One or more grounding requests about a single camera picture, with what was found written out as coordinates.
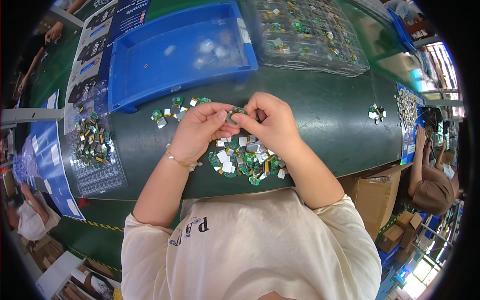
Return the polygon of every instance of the plastic blister tray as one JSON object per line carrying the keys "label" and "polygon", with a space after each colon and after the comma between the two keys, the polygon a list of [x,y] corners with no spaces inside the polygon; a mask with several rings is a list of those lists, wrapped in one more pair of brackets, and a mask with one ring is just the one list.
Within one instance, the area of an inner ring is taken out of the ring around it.
{"label": "plastic blister tray", "polygon": [[260,62],[355,77],[370,66],[357,34],[335,0],[242,3]]}
{"label": "plastic blister tray", "polygon": [[110,133],[110,152],[108,153],[108,163],[102,168],[95,166],[86,166],[85,163],[77,158],[77,130],[72,131],[66,135],[67,143],[69,145],[70,164],[72,166],[73,174],[77,179],[77,188],[82,197],[100,194],[112,189],[127,186],[127,180],[120,163],[111,127],[109,125],[109,116],[104,116],[97,120],[105,126],[107,132]]}

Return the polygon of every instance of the blue crate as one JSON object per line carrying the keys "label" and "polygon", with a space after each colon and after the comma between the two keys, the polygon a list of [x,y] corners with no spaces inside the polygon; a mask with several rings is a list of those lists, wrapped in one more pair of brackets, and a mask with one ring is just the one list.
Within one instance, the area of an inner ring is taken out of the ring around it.
{"label": "blue crate", "polygon": [[[108,110],[134,113],[136,106],[180,90],[223,80],[247,81],[258,63],[245,38],[248,33],[240,35],[243,28],[237,4],[225,1],[167,14],[117,37],[108,77]],[[223,45],[229,59],[220,59],[215,51],[200,53],[205,40]],[[169,46],[175,50],[166,55]]]}
{"label": "blue crate", "polygon": [[405,28],[405,25],[403,25],[400,17],[397,16],[396,13],[390,8],[387,9],[387,11],[393,17],[393,26],[395,27],[395,30],[400,37],[400,41],[402,41],[402,43],[405,45],[405,47],[407,47],[409,51],[416,51],[415,46],[413,45],[412,38],[410,37],[410,34]]}
{"label": "blue crate", "polygon": [[393,248],[390,253],[385,253],[385,251],[379,249],[378,250],[378,256],[380,257],[380,263],[382,264],[382,268],[385,268],[388,266],[389,263],[393,261],[393,258],[395,257],[395,254],[398,252],[398,249],[400,248],[400,244],[396,245],[395,248]]}

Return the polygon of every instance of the person's right hand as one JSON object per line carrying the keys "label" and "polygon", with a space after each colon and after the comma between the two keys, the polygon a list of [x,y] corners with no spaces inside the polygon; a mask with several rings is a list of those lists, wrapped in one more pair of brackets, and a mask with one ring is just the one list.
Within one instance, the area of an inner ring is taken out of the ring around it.
{"label": "person's right hand", "polygon": [[53,43],[53,41],[60,37],[62,29],[62,22],[56,22],[55,25],[53,25],[52,28],[50,28],[50,30],[45,34],[45,43]]}
{"label": "person's right hand", "polygon": [[417,140],[415,141],[415,148],[423,151],[426,140],[425,129],[423,129],[420,124],[417,124]]}
{"label": "person's right hand", "polygon": [[[301,142],[290,106],[279,98],[256,92],[244,107],[248,115],[234,114],[231,119],[255,135],[265,147],[284,158]],[[256,121],[258,115],[262,123]]]}

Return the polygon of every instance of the person in white shirt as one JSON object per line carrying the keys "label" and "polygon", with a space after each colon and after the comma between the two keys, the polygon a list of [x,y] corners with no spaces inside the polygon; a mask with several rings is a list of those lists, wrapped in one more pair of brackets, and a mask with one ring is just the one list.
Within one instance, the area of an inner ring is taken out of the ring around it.
{"label": "person in white shirt", "polygon": [[384,3],[384,7],[393,10],[397,16],[409,25],[418,23],[425,18],[422,13],[417,13],[405,0],[390,0]]}
{"label": "person in white shirt", "polygon": [[26,199],[18,209],[4,203],[8,221],[27,240],[39,240],[58,224],[60,216],[47,205],[42,193],[33,195],[26,183],[20,188]]}
{"label": "person in white shirt", "polygon": [[[374,299],[382,273],[377,249],[350,197],[300,138],[288,104],[255,93],[244,108],[249,115],[232,115],[237,126],[225,122],[232,108],[203,103],[179,123],[169,154],[125,220],[123,298]],[[298,193],[201,199],[169,229],[188,165],[240,127],[283,159]]]}

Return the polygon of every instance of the beaded bracelet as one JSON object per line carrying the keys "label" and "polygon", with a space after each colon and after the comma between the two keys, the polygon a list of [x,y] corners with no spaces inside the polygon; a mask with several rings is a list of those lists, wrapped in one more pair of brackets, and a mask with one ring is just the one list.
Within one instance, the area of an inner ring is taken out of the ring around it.
{"label": "beaded bracelet", "polygon": [[181,165],[182,167],[187,168],[187,170],[188,170],[189,172],[194,171],[196,166],[201,167],[201,166],[203,165],[203,162],[194,162],[194,163],[191,163],[191,164],[186,164],[186,163],[184,163],[184,162],[181,162],[181,161],[179,161],[179,160],[176,160],[176,159],[173,157],[173,155],[170,153],[170,147],[171,147],[171,144],[170,144],[170,143],[167,144],[167,150],[165,151],[165,154],[168,154],[168,158],[169,158],[170,160],[173,160],[173,161],[178,162],[179,165]]}

